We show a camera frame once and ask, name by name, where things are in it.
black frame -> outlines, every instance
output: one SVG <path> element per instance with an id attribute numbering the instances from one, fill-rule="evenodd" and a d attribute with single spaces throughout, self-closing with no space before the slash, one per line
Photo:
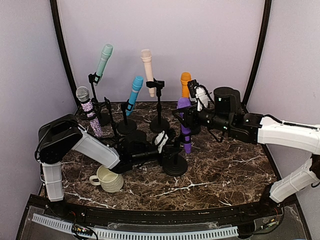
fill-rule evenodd
<path id="1" fill-rule="evenodd" d="M 258 68 L 259 68 L 259 64 L 260 64 L 260 60 L 261 60 L 261 56 L 264 48 L 264 43 L 267 35 L 267 28 L 268 28 L 268 23 L 270 18 L 270 12 L 271 12 L 271 4 L 272 4 L 272 0 L 265 0 L 259 40 L 257 43 L 256 53 L 254 56 L 250 77 L 248 79 L 245 94 L 242 100 L 242 107 L 246 112 L 248 112 L 246 107 L 255 83 L 255 79 L 257 76 L 257 72 L 258 72 Z M 72 91 L 73 98 L 77 106 L 79 106 L 80 102 L 76 97 L 77 87 L 72 74 L 72 70 L 71 70 L 71 66 L 70 66 L 70 62 L 69 62 L 69 58 L 66 50 L 66 45 L 63 37 L 57 0 L 50 0 L 50 5 L 51 5 L 51 12 L 52 12 L 56 38 L 59 45 L 64 69 L 65 69 L 67 79 Z M 274 174 L 277 180 L 280 180 L 281 179 L 280 173 L 277 169 L 277 166 L 274 162 L 274 159 L 272 158 L 272 155 L 268 147 L 266 145 L 262 145 L 262 148 L 271 164 L 271 167 L 274 171 Z M 46 209 L 47 201 L 48 200 L 45 199 L 44 197 L 30 195 L 29 201 L 26 205 L 26 208 L 22 216 L 22 220 L 20 222 L 19 230 L 16 236 L 17 240 L 19 240 L 21 237 L 25 218 L 29 210 L 29 206 L 43 208 L 46 214 L 52 215 L 51 211 L 49 209 Z M 311 240 L 310 231 L 296 195 L 294 194 L 288 197 L 284 202 L 285 202 L 285 205 L 296 204 L 307 239 Z M 80 222 L 87 225 L 105 225 L 105 224 L 108 224 L 109 222 L 113 222 L 113 223 L 122 222 L 122 223 L 129 223 L 129 224 L 132 224 L 132 223 L 139 224 L 138 222 L 143 222 L 144 224 L 164 224 L 164 223 L 165 224 L 190 224 L 190 223 L 203 223 L 208 221 L 209 222 L 219 221 L 220 225 L 233 224 L 233 225 L 241 226 L 241 225 L 252 223 L 252 221 L 255 218 L 254 217 L 244 218 L 243 216 L 237 216 L 237 211 L 239 212 L 239 209 L 252 207 L 253 205 L 256 205 L 258 203 L 253 202 L 253 203 L 232 206 L 232 207 L 220 207 L 220 208 L 211 208 L 211 209 L 204 209 L 204 210 L 189 210 L 189 211 L 170 211 L 170 212 L 114 210 L 114 209 L 104 209 L 104 208 L 98 208 L 98 207 L 81 206 L 73 203 L 67 203 L 67 204 L 69 205 L 70 208 L 74 208 L 74 209 L 81 208 L 81 210 L 85 212 L 86 217 L 82 218 Z M 209 212 L 209 214 L 199 214 L 201 212 Z"/>

white vent strip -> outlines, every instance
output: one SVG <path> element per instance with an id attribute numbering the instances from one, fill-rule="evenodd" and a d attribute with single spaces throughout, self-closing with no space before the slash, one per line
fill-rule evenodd
<path id="1" fill-rule="evenodd" d="M 72 223 L 66 221 L 52 219 L 36 213 L 33 214 L 32 221 L 64 233 L 73 234 L 71 231 Z M 206 231 L 178 233 L 127 232 L 102 228 L 95 228 L 94 231 L 100 240 L 215 240 L 237 237 L 239 235 L 237 226 Z"/>

cream ceramic cup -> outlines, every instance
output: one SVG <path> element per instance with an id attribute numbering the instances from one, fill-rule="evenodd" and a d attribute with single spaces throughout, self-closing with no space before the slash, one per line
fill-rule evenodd
<path id="1" fill-rule="evenodd" d="M 89 181 L 93 186 L 101 185 L 102 189 L 108 193 L 118 192 L 124 185 L 124 178 L 121 174 L 116 174 L 103 165 L 98 168 L 96 175 L 89 178 Z"/>

orange microphone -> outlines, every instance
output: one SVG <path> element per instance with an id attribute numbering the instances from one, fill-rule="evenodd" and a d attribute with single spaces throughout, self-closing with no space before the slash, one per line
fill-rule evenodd
<path id="1" fill-rule="evenodd" d="M 182 97 L 189 98 L 188 82 L 191 81 L 191 74 L 189 72 L 183 72 L 181 74 L 182 84 Z"/>

purple microphone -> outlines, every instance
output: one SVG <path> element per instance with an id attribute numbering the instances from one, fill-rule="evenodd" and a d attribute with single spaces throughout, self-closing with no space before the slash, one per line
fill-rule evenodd
<path id="1" fill-rule="evenodd" d="M 75 92 L 76 98 L 79 99 L 82 109 L 88 118 L 95 115 L 94 106 L 90 100 L 89 94 L 90 94 L 89 90 L 85 86 L 78 87 Z M 97 117 L 90 120 L 90 125 L 94 131 L 95 136 L 97 137 L 103 136 L 101 125 Z"/>
<path id="2" fill-rule="evenodd" d="M 191 107 L 191 102 L 190 99 L 188 97 L 180 97 L 179 101 L 178 101 L 178 109 L 182 109 L 182 108 L 186 108 L 186 107 Z M 188 127 L 184 127 L 181 124 L 181 132 L 184 135 L 184 141 L 186 143 L 183 144 L 185 153 L 189 154 L 191 153 L 191 137 L 190 137 L 190 133 L 191 130 Z"/>

